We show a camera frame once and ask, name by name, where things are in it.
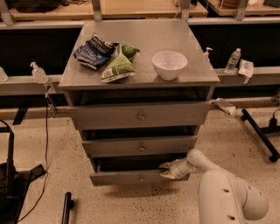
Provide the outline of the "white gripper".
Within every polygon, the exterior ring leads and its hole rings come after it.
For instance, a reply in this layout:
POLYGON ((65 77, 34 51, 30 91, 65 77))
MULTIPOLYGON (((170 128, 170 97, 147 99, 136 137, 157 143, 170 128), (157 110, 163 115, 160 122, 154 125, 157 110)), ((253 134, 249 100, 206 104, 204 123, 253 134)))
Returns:
POLYGON ((172 162, 165 162, 159 166, 160 169, 169 169, 169 171, 160 172, 159 175, 166 179, 181 179, 191 172, 193 166, 187 161, 187 158, 176 159, 172 162))

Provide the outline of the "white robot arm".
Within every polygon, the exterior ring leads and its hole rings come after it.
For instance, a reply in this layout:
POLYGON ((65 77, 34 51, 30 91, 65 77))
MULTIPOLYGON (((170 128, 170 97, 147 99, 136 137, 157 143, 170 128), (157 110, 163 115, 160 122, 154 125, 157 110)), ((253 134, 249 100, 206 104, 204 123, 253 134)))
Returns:
POLYGON ((164 169, 160 175, 166 179, 203 173, 199 182, 199 224, 247 224, 262 219, 269 211, 261 190, 213 163, 200 150, 191 149, 186 157, 159 167, 164 169))

